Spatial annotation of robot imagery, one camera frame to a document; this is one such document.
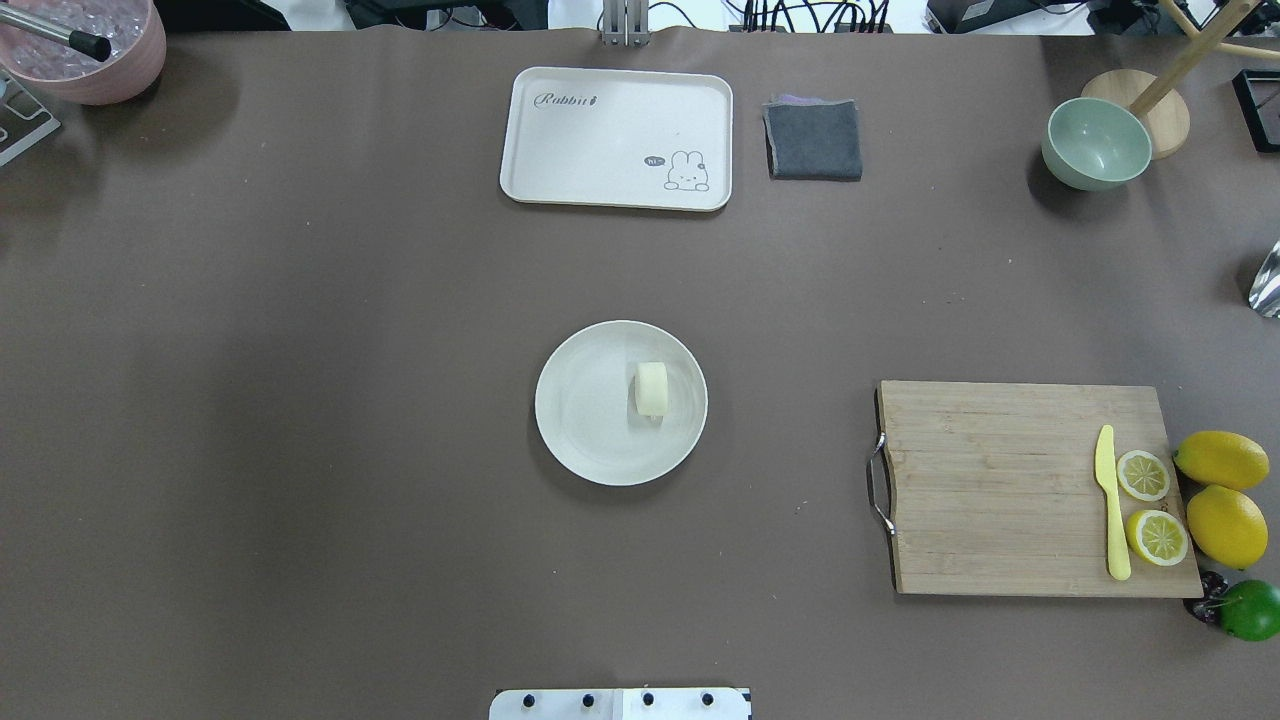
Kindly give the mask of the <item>yellow plastic knife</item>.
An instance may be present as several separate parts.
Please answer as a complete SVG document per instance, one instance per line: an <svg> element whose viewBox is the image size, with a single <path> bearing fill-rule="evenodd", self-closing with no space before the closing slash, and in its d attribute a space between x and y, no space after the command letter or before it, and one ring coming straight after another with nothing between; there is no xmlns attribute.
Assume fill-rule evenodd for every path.
<svg viewBox="0 0 1280 720"><path fill-rule="evenodd" d="M1094 439L1093 477L1103 495L1105 565L1115 582L1128 582L1132 561L1120 505L1119 477L1115 456L1115 429L1100 427Z"/></svg>

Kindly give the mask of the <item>cream rabbit tray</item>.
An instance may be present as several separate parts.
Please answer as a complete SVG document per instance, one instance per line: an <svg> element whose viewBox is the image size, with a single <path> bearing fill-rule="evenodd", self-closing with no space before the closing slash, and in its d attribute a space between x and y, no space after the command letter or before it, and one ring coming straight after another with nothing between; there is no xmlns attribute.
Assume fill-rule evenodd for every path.
<svg viewBox="0 0 1280 720"><path fill-rule="evenodd" d="M499 172L515 201L717 211L732 169L721 77L530 67L515 78Z"/></svg>

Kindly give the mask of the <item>lemon half near tip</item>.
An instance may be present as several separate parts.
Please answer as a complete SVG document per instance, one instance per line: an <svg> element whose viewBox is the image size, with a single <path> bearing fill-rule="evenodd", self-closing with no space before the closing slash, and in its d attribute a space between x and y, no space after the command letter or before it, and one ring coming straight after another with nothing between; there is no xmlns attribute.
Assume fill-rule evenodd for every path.
<svg viewBox="0 0 1280 720"><path fill-rule="evenodd" d="M1161 510L1144 509L1132 514L1125 520L1125 536L1134 553L1158 568L1176 566L1190 550L1190 537L1183 523Z"/></svg>

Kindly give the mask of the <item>metal scoop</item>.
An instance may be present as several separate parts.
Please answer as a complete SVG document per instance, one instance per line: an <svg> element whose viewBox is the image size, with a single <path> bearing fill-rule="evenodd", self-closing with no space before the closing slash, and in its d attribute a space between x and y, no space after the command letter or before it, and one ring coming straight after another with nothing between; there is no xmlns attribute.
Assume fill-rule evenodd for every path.
<svg viewBox="0 0 1280 720"><path fill-rule="evenodd" d="M1248 306L1267 319L1279 319L1280 307L1280 242L1268 250L1245 295Z"/></svg>

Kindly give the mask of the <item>mint green bowl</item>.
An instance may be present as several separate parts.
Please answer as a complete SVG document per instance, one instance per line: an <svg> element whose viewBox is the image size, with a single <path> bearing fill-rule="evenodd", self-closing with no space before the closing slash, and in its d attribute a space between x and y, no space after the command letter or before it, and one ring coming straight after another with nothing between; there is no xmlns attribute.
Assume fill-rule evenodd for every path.
<svg viewBox="0 0 1280 720"><path fill-rule="evenodd" d="M1074 97L1056 106L1039 146L1048 172L1065 186L1100 192L1133 181L1153 159L1143 123L1100 97Z"/></svg>

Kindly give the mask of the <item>dark purple grapes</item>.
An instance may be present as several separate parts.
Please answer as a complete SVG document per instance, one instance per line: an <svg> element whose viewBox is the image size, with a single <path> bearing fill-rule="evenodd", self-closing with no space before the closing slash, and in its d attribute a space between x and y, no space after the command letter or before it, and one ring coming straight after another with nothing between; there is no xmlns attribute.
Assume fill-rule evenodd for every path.
<svg viewBox="0 0 1280 720"><path fill-rule="evenodd" d="M1199 573L1201 597L1183 600L1183 607L1198 621L1220 626L1222 621L1222 598L1230 587L1229 580L1217 571Z"/></svg>

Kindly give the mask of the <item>whole lemon lower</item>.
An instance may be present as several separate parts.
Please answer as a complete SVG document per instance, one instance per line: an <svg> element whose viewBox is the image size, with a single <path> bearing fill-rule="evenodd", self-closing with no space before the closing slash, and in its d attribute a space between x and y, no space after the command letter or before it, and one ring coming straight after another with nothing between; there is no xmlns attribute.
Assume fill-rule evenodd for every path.
<svg viewBox="0 0 1280 720"><path fill-rule="evenodd" d="M1268 547L1268 524L1247 495L1208 486L1187 502L1187 527L1199 550L1212 560L1244 570Z"/></svg>

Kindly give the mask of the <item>whole lemon upper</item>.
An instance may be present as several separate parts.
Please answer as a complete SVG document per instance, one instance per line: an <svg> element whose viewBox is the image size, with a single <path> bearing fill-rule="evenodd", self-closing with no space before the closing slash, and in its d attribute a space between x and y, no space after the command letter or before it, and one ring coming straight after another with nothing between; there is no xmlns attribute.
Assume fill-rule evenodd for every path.
<svg viewBox="0 0 1280 720"><path fill-rule="evenodd" d="M1270 457L1254 439L1229 430L1198 430L1172 452L1175 465L1202 486L1244 491L1270 474Z"/></svg>

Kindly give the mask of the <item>whole lemon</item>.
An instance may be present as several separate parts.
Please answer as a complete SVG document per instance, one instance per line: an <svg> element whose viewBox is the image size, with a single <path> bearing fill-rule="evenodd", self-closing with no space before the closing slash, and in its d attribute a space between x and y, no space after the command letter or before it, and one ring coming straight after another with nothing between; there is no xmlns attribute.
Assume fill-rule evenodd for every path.
<svg viewBox="0 0 1280 720"><path fill-rule="evenodd" d="M1244 491L1270 474L1270 457L1254 439L1229 430L1198 430L1172 452L1175 465L1202 486Z"/></svg>
<svg viewBox="0 0 1280 720"><path fill-rule="evenodd" d="M1244 570L1268 547L1268 524L1247 495L1208 486L1187 502L1187 527L1199 550L1212 560Z"/></svg>

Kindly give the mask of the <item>wooden glass rack stand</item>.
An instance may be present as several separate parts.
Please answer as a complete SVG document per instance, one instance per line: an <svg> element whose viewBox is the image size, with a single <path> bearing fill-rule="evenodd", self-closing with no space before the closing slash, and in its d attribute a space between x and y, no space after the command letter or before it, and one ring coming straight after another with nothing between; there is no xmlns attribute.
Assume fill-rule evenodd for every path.
<svg viewBox="0 0 1280 720"><path fill-rule="evenodd" d="M1190 133L1190 113L1178 85L1211 53L1226 53L1262 61L1277 61L1277 50L1233 42L1229 36L1260 1L1228 1L1203 26L1174 3L1160 1L1187 38L1172 63L1153 76L1137 69L1114 69L1088 81L1080 96L1097 97L1129 110L1147 129L1152 158L1164 159L1180 150Z"/></svg>

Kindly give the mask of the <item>grey folded cloth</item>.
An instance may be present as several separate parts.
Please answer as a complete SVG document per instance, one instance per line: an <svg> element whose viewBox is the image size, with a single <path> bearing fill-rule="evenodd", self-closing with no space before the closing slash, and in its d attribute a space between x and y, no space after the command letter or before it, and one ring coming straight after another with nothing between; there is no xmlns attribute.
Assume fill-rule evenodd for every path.
<svg viewBox="0 0 1280 720"><path fill-rule="evenodd" d="M763 123L771 176L776 179L863 178L855 100L778 96L763 106Z"/></svg>

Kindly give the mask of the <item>cream round plate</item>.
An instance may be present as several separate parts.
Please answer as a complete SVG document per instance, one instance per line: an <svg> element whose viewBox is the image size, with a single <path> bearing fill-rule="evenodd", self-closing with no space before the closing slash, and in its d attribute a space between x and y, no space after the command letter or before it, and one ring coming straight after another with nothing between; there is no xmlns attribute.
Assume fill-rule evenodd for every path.
<svg viewBox="0 0 1280 720"><path fill-rule="evenodd" d="M666 366L668 410L636 410L644 363ZM570 336L538 378L534 410L552 455L599 486L640 486L677 468L707 424L705 375L675 336L643 322L612 320Z"/></svg>

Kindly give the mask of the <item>green lime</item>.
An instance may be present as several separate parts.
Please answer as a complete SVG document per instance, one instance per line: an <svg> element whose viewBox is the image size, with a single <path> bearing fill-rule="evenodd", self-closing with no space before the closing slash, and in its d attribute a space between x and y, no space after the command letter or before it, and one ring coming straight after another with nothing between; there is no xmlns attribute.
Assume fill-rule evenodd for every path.
<svg viewBox="0 0 1280 720"><path fill-rule="evenodd" d="M1242 641L1261 642L1279 633L1279 588L1267 582L1240 582L1220 598L1220 626Z"/></svg>

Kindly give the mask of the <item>wooden cutting board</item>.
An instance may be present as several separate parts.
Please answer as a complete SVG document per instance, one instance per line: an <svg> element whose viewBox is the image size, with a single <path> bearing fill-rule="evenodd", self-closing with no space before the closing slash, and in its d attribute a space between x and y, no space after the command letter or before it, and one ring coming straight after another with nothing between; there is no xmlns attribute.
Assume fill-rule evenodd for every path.
<svg viewBox="0 0 1280 720"><path fill-rule="evenodd" d="M1170 462L1155 388L882 380L868 477L902 594L1190 598L1196 557L1172 568L1133 556L1107 569L1107 503L1094 479L1102 427L1114 452Z"/></svg>

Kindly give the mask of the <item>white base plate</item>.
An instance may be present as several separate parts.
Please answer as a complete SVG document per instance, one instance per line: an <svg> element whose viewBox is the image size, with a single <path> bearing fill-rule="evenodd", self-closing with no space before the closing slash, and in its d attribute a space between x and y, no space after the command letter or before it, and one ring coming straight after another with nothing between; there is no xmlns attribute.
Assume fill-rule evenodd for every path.
<svg viewBox="0 0 1280 720"><path fill-rule="evenodd" d="M751 719L746 689L634 687L508 689L495 694L489 719Z"/></svg>

